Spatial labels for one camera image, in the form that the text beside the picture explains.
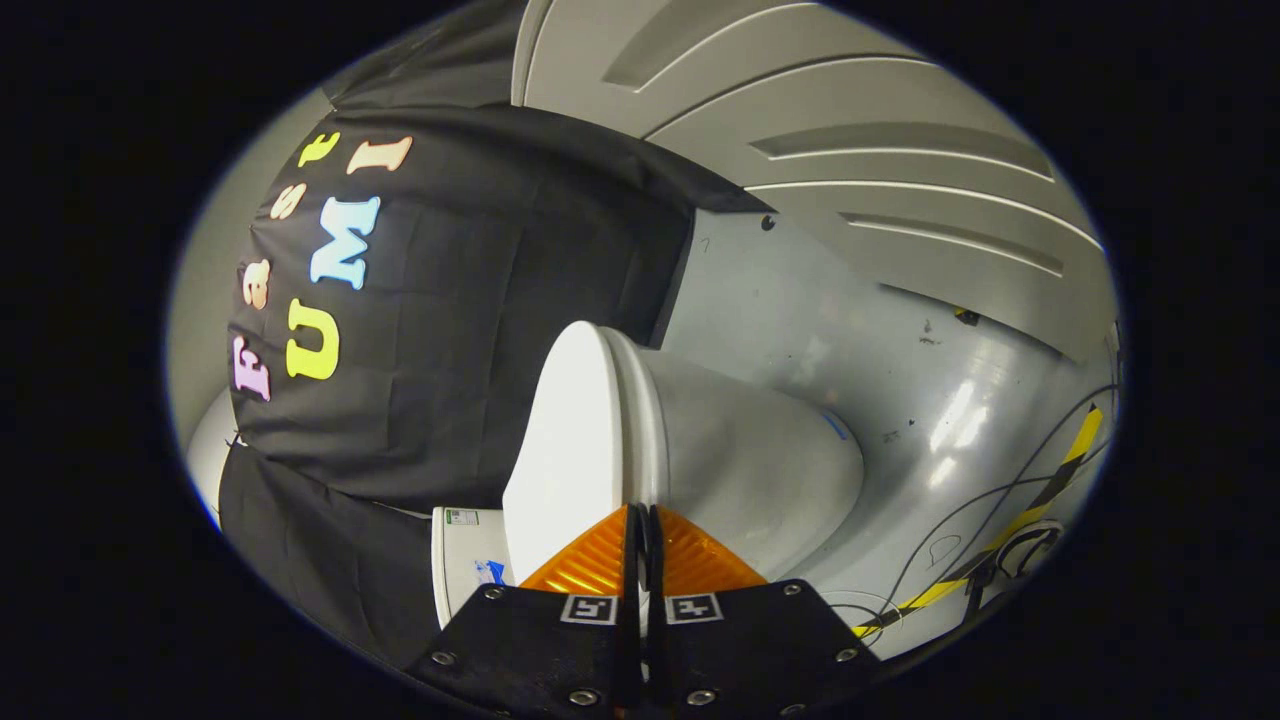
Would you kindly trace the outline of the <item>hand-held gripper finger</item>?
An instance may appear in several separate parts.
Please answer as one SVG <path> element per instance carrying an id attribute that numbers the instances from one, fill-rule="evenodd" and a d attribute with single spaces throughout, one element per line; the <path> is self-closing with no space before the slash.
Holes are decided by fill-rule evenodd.
<path id="1" fill-rule="evenodd" d="M 625 505 L 518 584 L 483 584 L 408 674 L 486 719 L 618 719 L 643 693 L 640 541 Z"/>
<path id="2" fill-rule="evenodd" d="M 882 662 L 818 589 L 767 580 L 681 514 L 653 505 L 646 660 L 671 719 L 815 719 Z"/>

